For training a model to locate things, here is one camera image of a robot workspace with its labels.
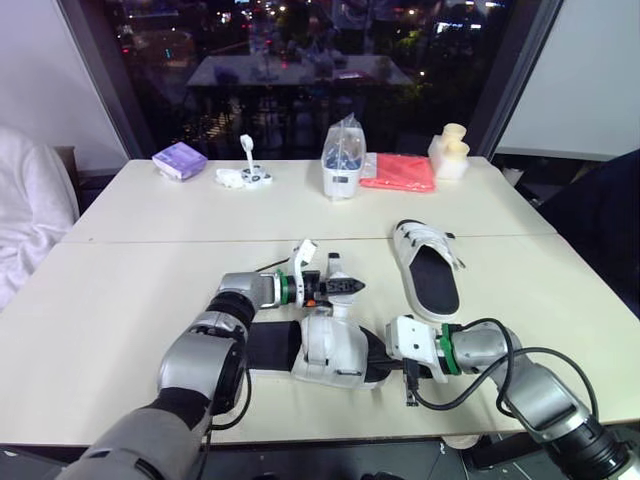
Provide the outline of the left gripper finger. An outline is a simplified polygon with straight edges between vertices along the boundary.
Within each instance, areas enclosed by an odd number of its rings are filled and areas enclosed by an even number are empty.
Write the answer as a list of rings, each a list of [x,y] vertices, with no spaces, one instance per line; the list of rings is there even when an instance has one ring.
[[[326,296],[354,295],[365,288],[365,284],[354,278],[333,278],[325,282]]]

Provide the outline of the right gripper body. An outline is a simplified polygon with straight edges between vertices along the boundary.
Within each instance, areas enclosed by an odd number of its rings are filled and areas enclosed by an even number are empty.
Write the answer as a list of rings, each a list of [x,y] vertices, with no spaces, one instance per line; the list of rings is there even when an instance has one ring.
[[[406,379],[421,380],[432,379],[433,375],[427,366],[421,365],[419,362],[413,359],[404,358],[402,360],[402,371]]]

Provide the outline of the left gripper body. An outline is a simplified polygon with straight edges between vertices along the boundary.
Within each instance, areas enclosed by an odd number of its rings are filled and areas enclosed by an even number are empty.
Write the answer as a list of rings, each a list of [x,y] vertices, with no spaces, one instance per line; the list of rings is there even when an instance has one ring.
[[[304,306],[329,306],[327,283],[329,279],[322,276],[319,270],[302,272],[304,287]]]

